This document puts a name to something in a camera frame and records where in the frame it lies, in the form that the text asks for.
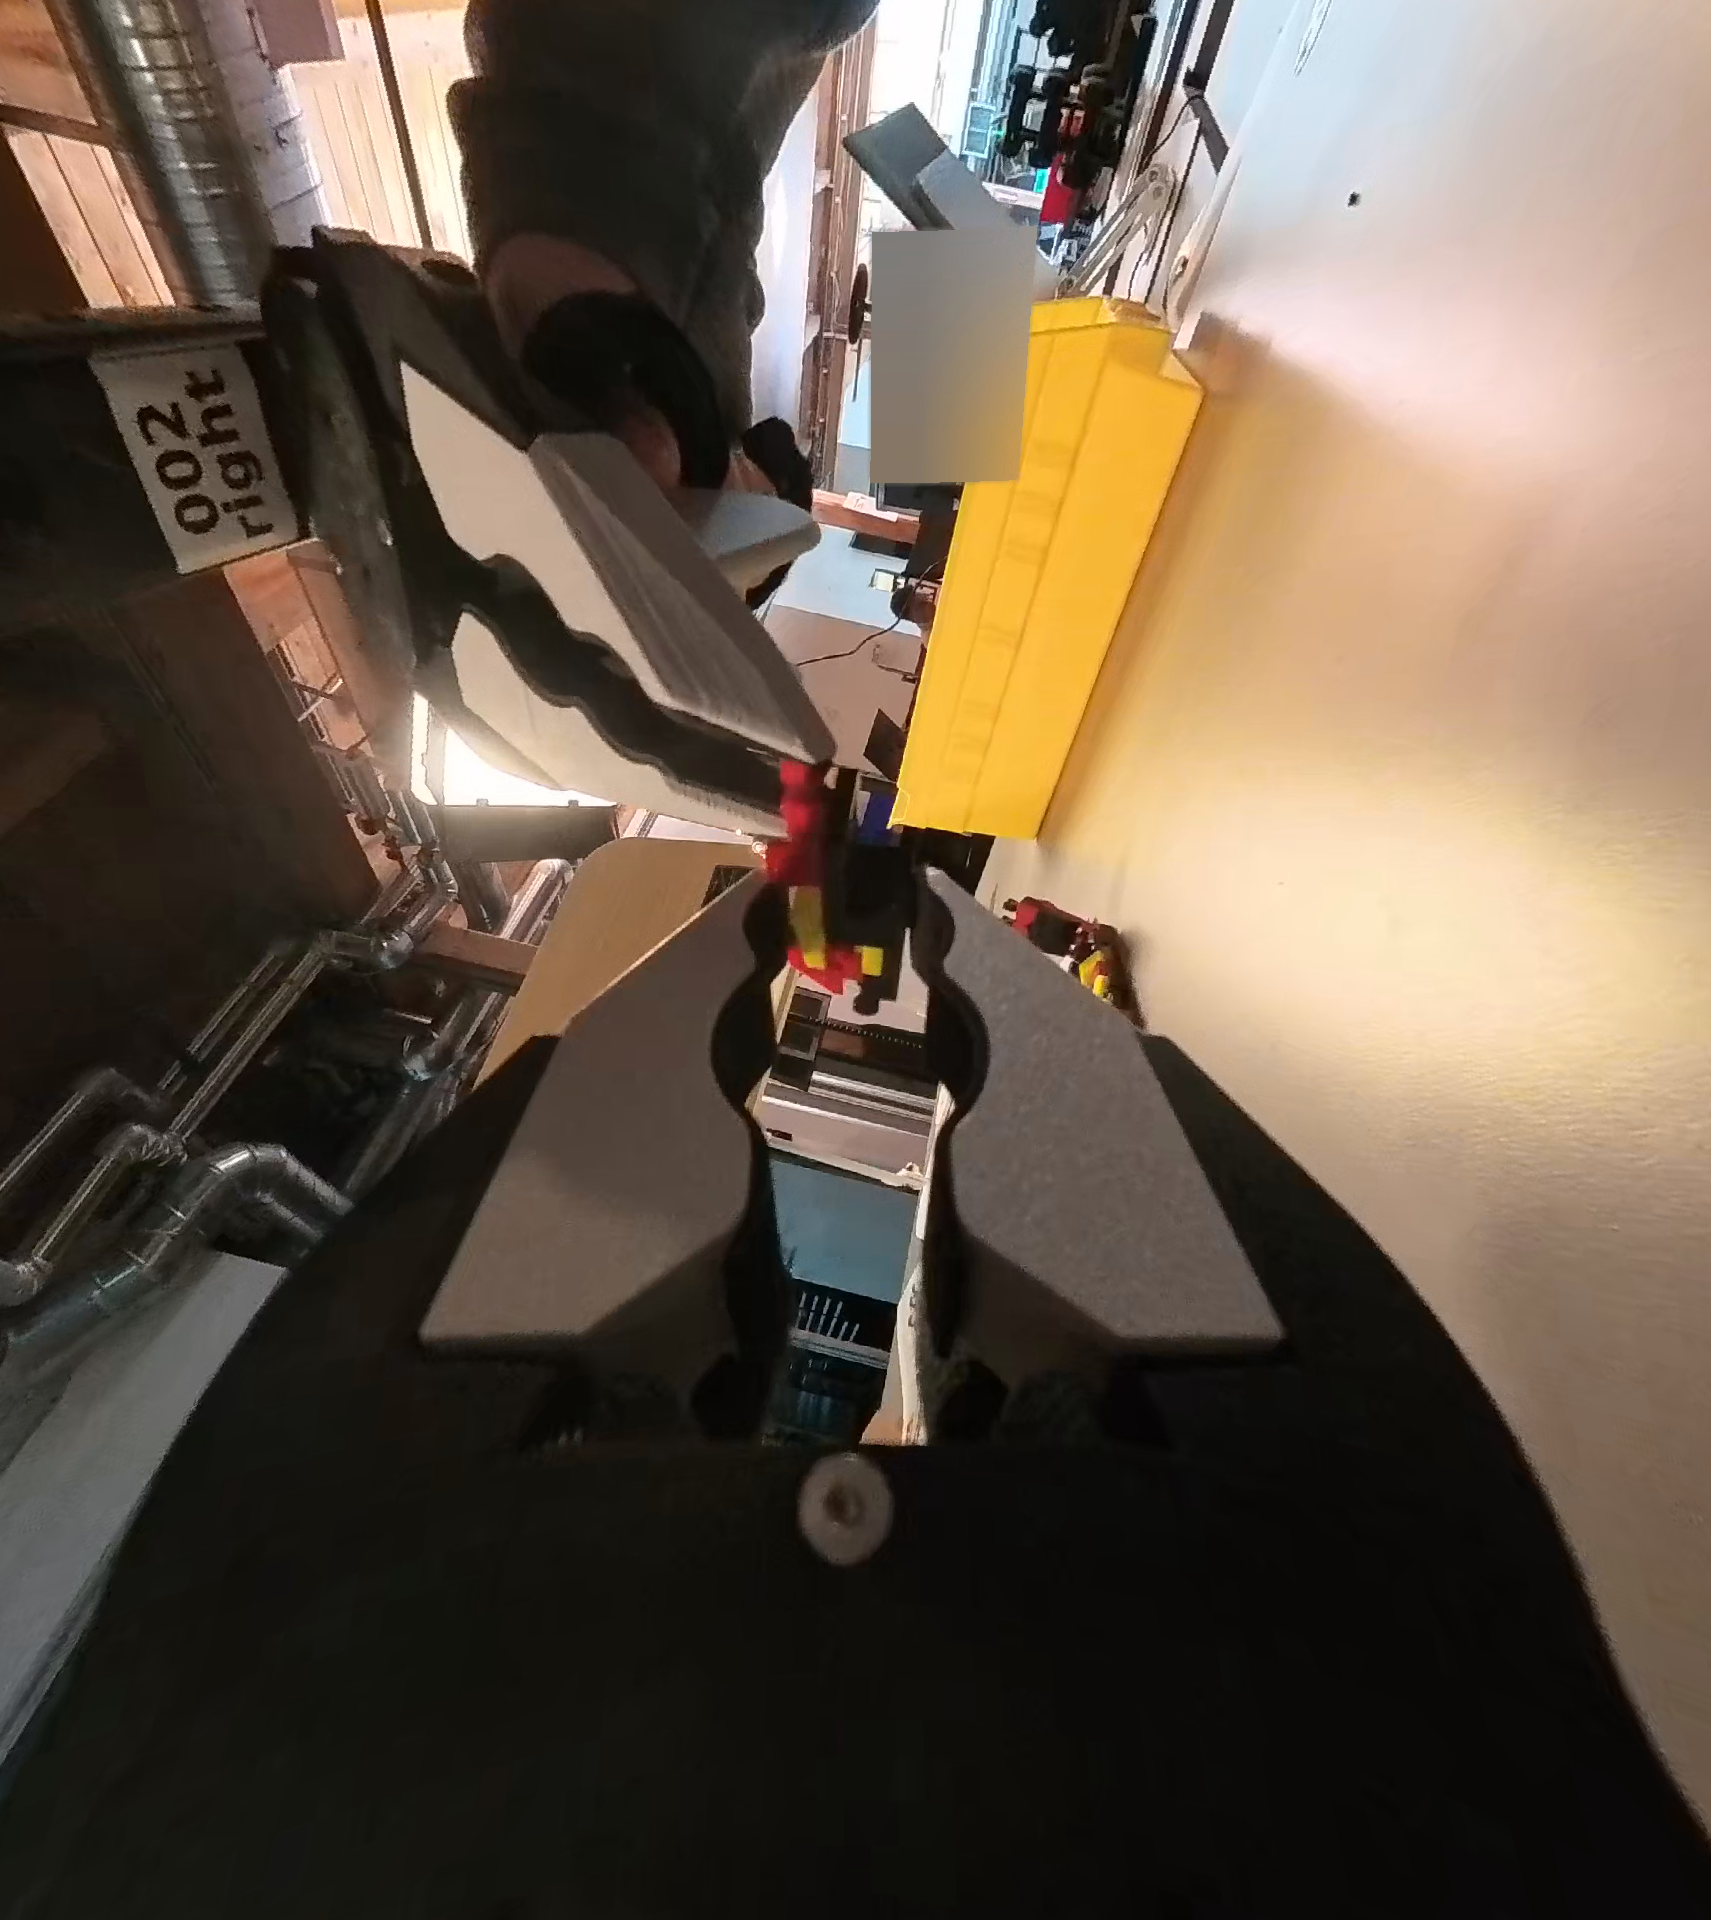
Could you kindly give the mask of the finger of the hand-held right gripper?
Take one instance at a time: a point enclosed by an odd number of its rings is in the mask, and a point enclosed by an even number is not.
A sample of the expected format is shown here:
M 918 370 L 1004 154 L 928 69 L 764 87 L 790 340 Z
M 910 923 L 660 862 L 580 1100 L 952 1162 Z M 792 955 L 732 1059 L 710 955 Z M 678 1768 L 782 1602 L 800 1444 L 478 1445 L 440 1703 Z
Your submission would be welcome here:
M 548 618 L 462 611 L 418 692 L 500 772 L 746 835 L 778 833 L 778 764 L 678 716 L 600 641 Z
M 464 616 L 620 757 L 824 764 L 834 731 L 752 596 L 820 543 L 772 491 L 662 489 L 620 440 L 496 423 L 410 360 L 408 447 L 466 566 Z

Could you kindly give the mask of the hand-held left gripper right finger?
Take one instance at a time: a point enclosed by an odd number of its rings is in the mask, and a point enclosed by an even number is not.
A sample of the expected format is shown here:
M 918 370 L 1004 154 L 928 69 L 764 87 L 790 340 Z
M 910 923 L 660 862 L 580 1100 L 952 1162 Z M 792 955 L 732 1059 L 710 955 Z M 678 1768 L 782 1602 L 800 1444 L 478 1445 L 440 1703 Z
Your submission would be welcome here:
M 1270 1353 L 1284 1328 L 1138 1029 L 950 875 L 918 877 L 954 1110 L 922 1283 L 938 1353 Z

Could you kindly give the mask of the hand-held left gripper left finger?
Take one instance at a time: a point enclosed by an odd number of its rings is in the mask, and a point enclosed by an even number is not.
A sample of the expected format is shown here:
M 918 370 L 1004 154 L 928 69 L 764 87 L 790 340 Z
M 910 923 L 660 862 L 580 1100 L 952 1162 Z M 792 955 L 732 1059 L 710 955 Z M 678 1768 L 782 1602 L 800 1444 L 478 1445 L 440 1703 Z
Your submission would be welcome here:
M 754 1127 L 724 1088 L 738 996 L 772 1020 L 740 879 L 558 1036 L 426 1309 L 436 1353 L 730 1353 L 726 1257 L 746 1226 Z

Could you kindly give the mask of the small red yellow lego assembly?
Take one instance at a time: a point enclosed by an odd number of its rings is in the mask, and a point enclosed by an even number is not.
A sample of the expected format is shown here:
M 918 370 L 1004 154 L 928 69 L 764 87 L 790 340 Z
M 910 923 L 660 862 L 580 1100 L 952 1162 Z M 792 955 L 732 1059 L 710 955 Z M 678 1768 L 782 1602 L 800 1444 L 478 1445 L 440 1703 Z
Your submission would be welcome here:
M 788 900 L 788 959 L 874 1017 L 900 991 L 916 917 L 916 856 L 894 826 L 894 785 L 830 764 L 782 759 L 770 882 Z

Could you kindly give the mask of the person's right forearm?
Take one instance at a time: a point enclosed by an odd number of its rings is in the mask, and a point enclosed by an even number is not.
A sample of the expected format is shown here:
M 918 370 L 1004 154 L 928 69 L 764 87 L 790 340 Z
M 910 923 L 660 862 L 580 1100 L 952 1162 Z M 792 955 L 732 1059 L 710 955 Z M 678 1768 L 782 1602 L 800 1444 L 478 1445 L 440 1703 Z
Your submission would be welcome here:
M 530 244 L 624 275 L 750 420 L 766 179 L 874 1 L 478 1 L 448 107 L 476 267 L 498 299 Z

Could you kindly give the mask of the long red yellow lego assembly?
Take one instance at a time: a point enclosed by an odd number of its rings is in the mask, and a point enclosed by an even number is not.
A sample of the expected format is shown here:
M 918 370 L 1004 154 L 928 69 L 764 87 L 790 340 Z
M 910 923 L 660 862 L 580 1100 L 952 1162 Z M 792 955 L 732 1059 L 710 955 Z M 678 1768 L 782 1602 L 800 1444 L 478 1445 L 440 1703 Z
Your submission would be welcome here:
M 1070 971 L 1090 994 L 1124 1006 L 1130 996 L 1120 935 L 1112 926 L 1088 919 L 1040 896 L 1004 900 L 1006 919 L 1052 961 Z

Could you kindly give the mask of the person's right hand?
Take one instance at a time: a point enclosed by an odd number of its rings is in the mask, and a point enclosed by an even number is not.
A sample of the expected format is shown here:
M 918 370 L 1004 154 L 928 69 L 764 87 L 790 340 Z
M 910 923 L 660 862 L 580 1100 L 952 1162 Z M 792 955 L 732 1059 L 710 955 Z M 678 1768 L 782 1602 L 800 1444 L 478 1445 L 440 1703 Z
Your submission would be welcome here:
M 688 331 L 602 254 L 516 236 L 490 255 L 484 293 L 520 370 L 618 440 L 660 489 L 814 506 L 814 475 L 794 433 L 748 423 Z

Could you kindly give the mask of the light wooden board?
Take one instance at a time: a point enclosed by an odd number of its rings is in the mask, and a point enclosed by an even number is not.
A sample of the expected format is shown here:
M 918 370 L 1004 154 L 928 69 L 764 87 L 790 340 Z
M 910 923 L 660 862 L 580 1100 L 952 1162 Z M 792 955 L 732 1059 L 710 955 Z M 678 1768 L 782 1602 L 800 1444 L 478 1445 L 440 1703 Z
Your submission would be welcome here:
M 534 948 L 472 1092 L 504 1074 L 536 1040 L 562 1038 L 554 1063 L 574 1053 L 574 1029 L 600 1042 L 594 1061 L 618 1074 L 688 1063 L 702 1014 L 678 974 L 662 975 L 650 953 L 742 875 L 760 877 L 764 857 L 744 839 L 620 837 L 580 862 Z

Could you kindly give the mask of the yellow plastic bin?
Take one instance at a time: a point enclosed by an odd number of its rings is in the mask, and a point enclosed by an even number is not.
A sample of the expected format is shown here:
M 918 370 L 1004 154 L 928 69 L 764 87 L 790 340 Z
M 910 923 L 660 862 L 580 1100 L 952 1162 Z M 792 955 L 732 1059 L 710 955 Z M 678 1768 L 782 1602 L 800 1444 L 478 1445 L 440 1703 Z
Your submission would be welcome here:
M 1018 475 L 964 487 L 896 827 L 1036 839 L 1202 405 L 1146 303 L 1036 303 Z

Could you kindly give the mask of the silver metal ducts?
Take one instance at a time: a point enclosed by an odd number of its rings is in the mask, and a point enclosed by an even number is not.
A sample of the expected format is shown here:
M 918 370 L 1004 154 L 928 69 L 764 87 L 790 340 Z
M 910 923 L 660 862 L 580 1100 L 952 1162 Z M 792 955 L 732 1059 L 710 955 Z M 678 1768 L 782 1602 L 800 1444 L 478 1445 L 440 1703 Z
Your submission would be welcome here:
M 0 5 L 0 321 L 262 305 L 198 4 Z M 0 1475 L 204 1246 L 294 1253 L 476 1079 L 566 859 L 410 790 L 318 540 L 0 639 Z

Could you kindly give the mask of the grey monitor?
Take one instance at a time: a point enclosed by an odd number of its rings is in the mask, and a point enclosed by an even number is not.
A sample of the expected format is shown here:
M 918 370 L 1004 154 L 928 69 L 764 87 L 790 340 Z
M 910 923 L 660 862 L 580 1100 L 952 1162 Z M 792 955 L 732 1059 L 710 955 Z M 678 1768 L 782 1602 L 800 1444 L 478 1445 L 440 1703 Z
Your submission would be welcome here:
M 894 231 L 1018 228 L 1034 252 L 1034 298 L 1058 299 L 1062 272 L 1042 244 L 1042 192 L 988 184 L 938 133 L 914 104 L 896 107 L 872 123 L 844 133 L 842 148 L 864 179 L 900 215 L 896 229 L 882 228 L 868 239 L 864 267 L 874 269 L 874 250 Z

